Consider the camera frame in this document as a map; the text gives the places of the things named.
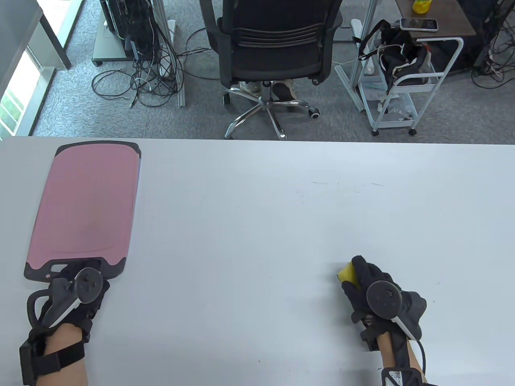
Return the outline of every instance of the gray floor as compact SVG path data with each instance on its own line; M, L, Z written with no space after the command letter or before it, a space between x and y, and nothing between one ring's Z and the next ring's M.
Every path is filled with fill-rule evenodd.
M214 0L215 13L220 13L221 0ZM346 21L363 18L366 0L344 0ZM179 42L203 26L198 0L165 0L169 19L179 25ZM143 138L223 138L228 124L250 107L250 101L233 97L233 103L221 103L222 87L217 81L186 77L186 107L177 107L175 97L167 105L151 109L137 103L129 109L130 100L105 101L91 91L91 79L110 68L126 68L127 63L106 63L96 68L91 63L100 5L98 0L85 0L82 13L67 49L73 64L69 71L59 71L51 85L34 135L85 137ZM393 21L399 17L394 0L384 0L377 10L377 19ZM205 33L191 40L191 46L208 46ZM346 62L355 53L351 44L336 44L334 60ZM190 57L190 72L216 77L216 54ZM289 139L297 141L354 142L426 142L515 144L515 82L498 90L482 90L469 77L448 79L418 127L419 134L410 137L406 130L382 131L370 135L365 113L355 109L339 78L333 72L322 85L296 81L299 99L309 101L321 110L318 120L310 120L305 112L278 113ZM109 93L124 90L127 78L113 76L102 86ZM420 105L422 99L415 99ZM238 129L238 139L277 139L265 115L253 117Z

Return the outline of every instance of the shoe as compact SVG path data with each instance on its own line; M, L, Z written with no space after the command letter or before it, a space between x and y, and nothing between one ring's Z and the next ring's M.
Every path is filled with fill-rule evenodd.
M255 96L261 96L261 82L240 82L239 89Z
M279 100L297 100L297 95L294 91L293 79L276 80L272 84L272 92Z

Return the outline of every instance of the chair base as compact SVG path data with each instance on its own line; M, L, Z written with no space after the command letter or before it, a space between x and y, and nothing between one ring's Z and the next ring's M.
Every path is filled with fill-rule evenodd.
M281 141L287 141L288 138L286 137L286 133L279 124L275 112L273 111L274 106L301 107L307 109L311 119L316 119L320 116L320 111L318 109L311 107L309 103L304 102L302 100L273 100L270 96L270 88L271 82L263 82L260 97L253 95L238 87L231 87L226 91L226 93L224 94L224 104L230 103L229 94L240 95L244 98L250 99L257 103L254 107L240 115L233 121L233 123L229 125L229 128L227 129L227 132L225 134L226 139L233 139L232 134L234 133L236 128L238 128L246 120L250 119L257 112L266 111L268 113L268 117L272 121L272 125L276 131L277 137L279 137Z

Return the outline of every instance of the yellow sponge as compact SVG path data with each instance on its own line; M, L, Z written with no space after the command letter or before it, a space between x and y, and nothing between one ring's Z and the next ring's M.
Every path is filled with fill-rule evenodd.
M359 286L357 282L357 276L356 271L354 270L354 266L352 263L348 263L345 268L343 268L340 272L337 274L338 280L340 280L340 283L343 282L351 282L355 286Z

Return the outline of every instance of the hand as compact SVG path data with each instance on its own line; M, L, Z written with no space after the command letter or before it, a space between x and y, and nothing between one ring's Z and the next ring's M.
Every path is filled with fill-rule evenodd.
M94 260L86 260L86 261L79 261L74 262L71 264L68 264L65 268L61 270L59 275L57 277L66 278L68 281L72 281L77 276L77 273L79 273L80 270L86 267L91 267L95 269L99 269L99 264L97 264ZM102 290L100 294L97 296L95 300L93 300L91 303L81 303L79 306L70 313L64 317L64 319L59 323L58 326L64 324L64 323L70 323L73 324L79 328L82 328L84 331L85 336L89 334L89 330L91 329L91 319L93 319L97 313L97 311L100 309L100 306L102 304L102 300L104 299L104 294L109 289L110 285L107 280L104 280L102 284ZM52 305L53 300L52 298L49 298L46 303L41 308L41 314L39 317L39 320L42 320L45 313L48 311L50 306ZM52 328L51 331L49 331L49 335L53 334L53 332L57 329L57 326L55 328Z
M377 316L370 309L370 306L367 302L368 287L370 287L371 284L379 281L390 282L394 284L399 289L399 291L401 290L401 287L399 287L393 281L388 273L381 271L374 264L366 262L362 256L353 257L352 266L356 272L356 278L359 286L356 287L351 282L343 282L341 283L341 287L343 288L345 295L347 295L349 298L352 308L354 309L354 312L351 316L352 322L357 323L361 320L366 325L368 325L371 324L372 319L368 318L369 321L367 322L367 317L377 318Z

